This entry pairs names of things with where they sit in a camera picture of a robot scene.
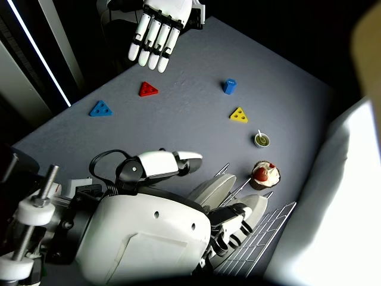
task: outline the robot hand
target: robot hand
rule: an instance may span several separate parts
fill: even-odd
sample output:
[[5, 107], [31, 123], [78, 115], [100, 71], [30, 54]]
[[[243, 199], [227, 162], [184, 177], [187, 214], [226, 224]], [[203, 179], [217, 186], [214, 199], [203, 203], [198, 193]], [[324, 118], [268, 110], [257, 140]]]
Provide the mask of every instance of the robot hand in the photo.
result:
[[148, 61], [151, 70], [158, 66], [158, 71], [163, 73], [180, 31], [185, 27], [191, 14], [192, 5], [201, 9], [204, 19], [204, 5], [198, 0], [145, 0], [143, 15], [129, 50], [129, 59], [135, 60], [139, 48], [142, 47], [139, 64], [145, 66]]

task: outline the cupcake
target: cupcake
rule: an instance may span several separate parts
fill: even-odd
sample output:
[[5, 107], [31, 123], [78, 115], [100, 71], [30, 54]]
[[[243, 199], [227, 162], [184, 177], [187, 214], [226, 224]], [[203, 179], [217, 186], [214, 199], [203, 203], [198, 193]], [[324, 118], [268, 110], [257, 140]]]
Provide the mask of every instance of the cupcake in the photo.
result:
[[279, 169], [268, 161], [259, 161], [251, 172], [250, 185], [253, 189], [272, 188], [280, 181]]

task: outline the white light strip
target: white light strip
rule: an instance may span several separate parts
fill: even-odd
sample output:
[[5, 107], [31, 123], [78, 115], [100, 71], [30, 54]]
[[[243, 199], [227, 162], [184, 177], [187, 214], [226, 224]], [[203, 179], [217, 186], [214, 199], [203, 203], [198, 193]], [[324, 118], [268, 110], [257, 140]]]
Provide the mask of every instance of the white light strip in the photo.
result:
[[50, 75], [50, 77], [52, 78], [52, 80], [53, 80], [55, 86], [57, 87], [58, 91], [60, 92], [60, 94], [61, 94], [62, 97], [64, 98], [64, 101], [66, 102], [67, 106], [70, 107], [71, 104], [70, 104], [69, 100], [67, 99], [67, 97], [66, 97], [64, 91], [61, 89], [60, 84], [59, 84], [59, 83], [57, 82], [57, 80], [55, 79], [54, 74], [52, 73], [51, 69], [50, 69], [49, 66], [48, 66], [48, 63], [47, 63], [47, 62], [45, 61], [45, 59], [43, 58], [43, 56], [42, 56], [42, 54], [41, 54], [39, 48], [37, 47], [37, 45], [36, 45], [36, 43], [35, 43], [35, 40], [33, 40], [31, 34], [30, 34], [29, 31], [28, 31], [28, 28], [26, 27], [26, 25], [25, 25], [25, 23], [24, 23], [24, 21], [23, 21], [23, 19], [22, 19], [22, 17], [20, 16], [20, 14], [18, 13], [18, 11], [17, 11], [15, 5], [13, 4], [13, 1], [12, 1], [12, 0], [7, 0], [7, 1], [8, 1], [8, 3], [9, 3], [10, 7], [12, 8], [13, 13], [15, 14], [15, 16], [16, 16], [18, 22], [19, 22], [20, 25], [22, 26], [22, 28], [23, 28], [23, 30], [24, 30], [26, 36], [28, 37], [30, 43], [32, 44], [32, 46], [34, 47], [34, 49], [35, 49], [37, 55], [39, 56], [39, 58], [40, 58], [42, 64], [43, 64], [44, 67], [46, 68], [46, 71], [49, 73], [49, 75]]

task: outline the bowl with green contents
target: bowl with green contents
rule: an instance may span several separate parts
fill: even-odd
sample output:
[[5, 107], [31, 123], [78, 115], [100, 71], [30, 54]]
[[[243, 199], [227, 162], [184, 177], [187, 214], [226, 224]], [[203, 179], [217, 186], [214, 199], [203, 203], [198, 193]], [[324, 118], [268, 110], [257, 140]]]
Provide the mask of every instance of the bowl with green contents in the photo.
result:
[[270, 138], [264, 133], [261, 133], [261, 135], [262, 136], [256, 134], [256, 136], [254, 137], [255, 145], [259, 148], [265, 148], [270, 146]]

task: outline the blue block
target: blue block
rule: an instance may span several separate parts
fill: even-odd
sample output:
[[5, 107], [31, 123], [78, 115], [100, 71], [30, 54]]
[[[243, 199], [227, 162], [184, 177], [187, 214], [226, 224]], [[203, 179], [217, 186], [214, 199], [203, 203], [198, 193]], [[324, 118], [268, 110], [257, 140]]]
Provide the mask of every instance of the blue block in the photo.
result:
[[103, 100], [99, 100], [93, 110], [90, 112], [90, 116], [110, 116], [113, 112], [108, 108]]
[[236, 88], [236, 85], [237, 83], [234, 79], [227, 79], [224, 85], [224, 92], [226, 94], [232, 94], [234, 92], [234, 89]]

